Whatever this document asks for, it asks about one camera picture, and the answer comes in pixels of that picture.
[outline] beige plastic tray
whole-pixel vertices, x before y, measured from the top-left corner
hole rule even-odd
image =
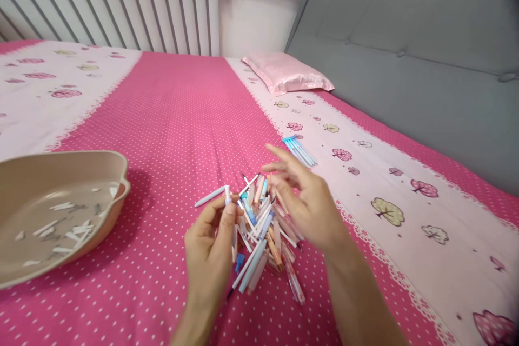
[[[54,152],[1,162],[0,289],[38,277],[99,245],[114,227],[130,192],[127,171],[128,160],[115,151]],[[118,188],[115,198],[110,188]],[[66,202],[86,208],[49,209]],[[53,234],[33,235],[55,220]],[[94,228],[80,247],[68,254],[53,253],[56,246],[73,249],[76,241],[65,234],[87,220]],[[21,231],[25,238],[16,241]],[[40,263],[24,267],[26,261]]]

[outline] tufted headboard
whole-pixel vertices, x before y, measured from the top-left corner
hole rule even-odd
[[[333,94],[519,196],[516,0],[303,0],[286,52]]]

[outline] radiator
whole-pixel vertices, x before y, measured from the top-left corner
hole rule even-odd
[[[0,39],[218,56],[218,0],[0,0]]]

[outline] pile of pens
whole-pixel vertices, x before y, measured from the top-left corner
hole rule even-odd
[[[242,218],[240,225],[235,226],[231,248],[238,277],[227,299],[236,288],[240,293],[247,291],[247,294],[251,295],[264,269],[268,268],[278,275],[285,271],[295,300],[299,304],[304,304],[304,293],[292,267],[296,256],[290,248],[299,248],[303,251],[299,242],[304,237],[288,215],[283,199],[277,196],[275,188],[269,185],[268,178],[258,173],[248,181],[243,173],[242,175],[247,185],[239,193],[238,205],[243,209],[245,217]],[[195,206],[202,205],[223,191],[228,204],[231,202],[230,190],[228,185],[224,185],[198,201]],[[247,261],[243,254],[238,254],[238,236],[250,253]]]
[[[288,138],[283,138],[283,142],[285,145],[287,145],[290,152],[294,154],[294,156],[307,168],[311,168],[317,165],[315,159],[310,155],[309,152],[307,152],[307,150],[295,135]]]

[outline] pink pillow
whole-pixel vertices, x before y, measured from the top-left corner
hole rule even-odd
[[[322,73],[285,53],[256,53],[242,59],[274,96],[305,89],[330,91],[333,84]]]

